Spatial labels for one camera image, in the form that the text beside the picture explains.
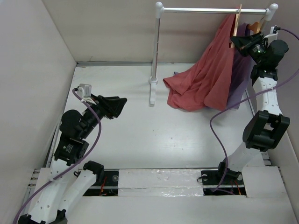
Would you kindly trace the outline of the light wooden hanger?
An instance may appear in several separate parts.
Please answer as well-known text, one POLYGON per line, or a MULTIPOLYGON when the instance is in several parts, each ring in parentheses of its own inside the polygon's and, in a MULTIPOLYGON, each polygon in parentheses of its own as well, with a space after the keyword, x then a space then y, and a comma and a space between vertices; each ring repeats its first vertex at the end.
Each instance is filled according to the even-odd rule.
POLYGON ((233 37, 233 36, 237 35, 239 20, 240 20, 240 16, 241 16, 241 10, 242 10, 242 3, 240 4, 240 6, 237 10, 237 13, 235 14, 234 23, 233 23, 233 26, 232 26, 232 29, 231 29, 230 37, 233 37))

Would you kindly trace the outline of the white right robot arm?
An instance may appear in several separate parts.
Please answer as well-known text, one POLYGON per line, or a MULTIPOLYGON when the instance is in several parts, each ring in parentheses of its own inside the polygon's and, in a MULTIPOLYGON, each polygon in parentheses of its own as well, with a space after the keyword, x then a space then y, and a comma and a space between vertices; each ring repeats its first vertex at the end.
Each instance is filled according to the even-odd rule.
POLYGON ((234 36, 231 41, 242 56, 251 56, 256 63, 250 78, 257 94, 257 112, 244 128, 243 143, 219 164, 216 178, 220 183, 236 180, 252 158, 274 149, 290 125, 290 119, 279 108, 275 89, 277 66, 289 50, 287 43, 283 40, 268 42, 261 32, 234 36))

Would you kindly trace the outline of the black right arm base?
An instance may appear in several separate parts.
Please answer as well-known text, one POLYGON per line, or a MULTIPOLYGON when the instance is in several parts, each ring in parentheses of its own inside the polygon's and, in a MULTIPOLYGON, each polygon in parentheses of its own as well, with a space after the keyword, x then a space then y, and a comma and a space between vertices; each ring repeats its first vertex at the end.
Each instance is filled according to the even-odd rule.
POLYGON ((241 172, 225 171, 225 162, 220 162, 217 169, 201 170, 197 182, 203 186, 205 196, 245 196, 246 190, 241 172))

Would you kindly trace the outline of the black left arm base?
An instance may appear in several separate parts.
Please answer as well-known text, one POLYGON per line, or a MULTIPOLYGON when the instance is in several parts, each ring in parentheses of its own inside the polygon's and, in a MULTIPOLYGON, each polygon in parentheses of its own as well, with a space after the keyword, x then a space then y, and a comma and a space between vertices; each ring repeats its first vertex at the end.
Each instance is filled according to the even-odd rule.
POLYGON ((118 196, 119 171, 97 171, 90 170, 96 176, 96 182, 83 194, 83 196, 118 196))

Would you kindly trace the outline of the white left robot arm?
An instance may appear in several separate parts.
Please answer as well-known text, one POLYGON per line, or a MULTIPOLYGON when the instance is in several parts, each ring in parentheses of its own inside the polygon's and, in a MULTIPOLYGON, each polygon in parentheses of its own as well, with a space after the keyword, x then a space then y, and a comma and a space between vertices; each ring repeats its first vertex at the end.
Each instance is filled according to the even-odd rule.
POLYGON ((35 206, 25 215, 18 215, 17 224, 66 224, 71 211, 83 194, 94 184, 104 181, 104 166, 88 161, 83 170, 77 165, 96 146, 86 142, 101 119, 117 118, 127 99, 120 97, 91 96, 91 102, 80 101, 87 107, 84 113, 66 111, 61 118, 60 140, 50 167, 49 180, 37 190, 40 194, 35 206))

